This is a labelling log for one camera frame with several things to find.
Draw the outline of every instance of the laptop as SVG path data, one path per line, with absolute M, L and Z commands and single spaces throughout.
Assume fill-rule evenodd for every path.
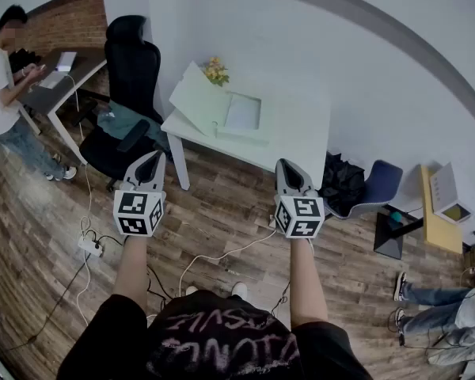
M 39 86 L 46 89 L 54 89 L 63 78 L 65 78 L 70 70 L 72 69 L 72 64 L 76 58 L 77 52 L 62 52 L 58 64 L 56 65 L 55 70 L 53 70 L 40 84 Z

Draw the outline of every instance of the office chair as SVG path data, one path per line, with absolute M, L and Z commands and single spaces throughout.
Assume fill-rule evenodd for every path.
M 370 176 L 364 182 L 364 194 L 361 202 L 350 209 L 348 215 L 339 215 L 324 199 L 324 207 L 338 219 L 354 219 L 367 212 L 378 211 L 390 203 L 396 196 L 403 169 L 386 161 L 375 161 Z
M 160 51 L 143 41 L 142 16 L 123 16 L 115 19 L 106 32 L 105 57 L 108 61 L 109 95 L 120 105 L 162 124 L 163 119 L 153 108 L 153 95 L 160 70 Z M 123 140 L 113 138 L 97 126 L 90 101 L 73 121 L 77 126 L 84 118 L 95 127 L 82 142 L 79 150 L 84 159 L 99 172 L 111 177 L 107 185 L 112 192 L 116 181 L 125 177 L 129 165 L 154 150 L 154 141 L 147 138 L 150 125 L 139 121 Z

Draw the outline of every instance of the black hair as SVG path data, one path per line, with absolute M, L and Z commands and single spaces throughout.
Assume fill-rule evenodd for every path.
M 4 14 L 0 17 L 0 30 L 9 22 L 13 20 L 21 21 L 23 24 L 26 24 L 26 21 L 29 17 L 26 15 L 23 7 L 21 6 L 11 6 L 9 7 Z

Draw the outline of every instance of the wooden floor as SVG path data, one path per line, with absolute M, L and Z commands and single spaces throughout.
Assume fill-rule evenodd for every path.
M 64 158 L 70 151 L 52 127 L 43 123 L 42 140 Z M 72 131 L 78 140 L 78 131 Z M 206 150 L 187 150 L 191 188 L 183 191 L 175 169 L 167 166 L 167 214 L 150 240 L 149 265 L 174 295 L 180 274 L 194 255 L 220 256 L 271 232 L 274 177 L 243 162 Z M 107 179 L 88 167 L 93 189 L 92 228 L 120 238 L 112 218 Z M 82 265 L 77 247 L 79 220 L 88 208 L 84 168 L 71 182 L 47 182 L 26 169 L 19 158 L 0 146 L 0 351 L 22 344 L 44 323 L 48 312 Z M 396 274 L 406 270 L 411 281 L 425 287 L 458 285 L 461 257 L 406 237 L 402 260 L 373 252 L 376 215 L 350 222 L 332 218 L 316 240 L 315 258 L 331 322 L 343 327 L 359 360 L 375 379 L 453 379 L 462 366 L 427 365 L 424 350 L 399 348 L 386 326 L 397 307 L 392 300 Z M 103 240 L 101 259 L 90 257 L 92 281 L 80 297 L 90 319 L 110 295 L 121 248 Z M 235 282 L 249 286 L 249 301 L 271 309 L 287 285 L 289 244 L 279 234 L 264 243 L 228 256 L 219 264 L 197 261 L 184 278 L 184 287 L 226 295 Z M 76 295 L 85 287 L 83 269 L 52 319 L 33 344 L 6 353 L 4 360 L 18 378 L 54 378 L 59 364 L 85 328 Z M 152 277 L 153 289 L 161 292 Z M 149 314 L 160 300 L 149 295 Z M 417 306 L 408 306 L 415 313 Z M 288 304 L 280 319 L 288 321 Z M 407 340 L 424 347 L 428 340 Z

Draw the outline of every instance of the yellow tabletop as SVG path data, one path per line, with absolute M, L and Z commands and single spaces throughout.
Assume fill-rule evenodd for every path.
M 451 252 L 462 253 L 461 228 L 433 214 L 431 185 L 429 184 L 429 177 L 433 172 L 427 166 L 421 165 L 420 174 L 424 206 L 424 241 L 429 245 L 438 246 Z

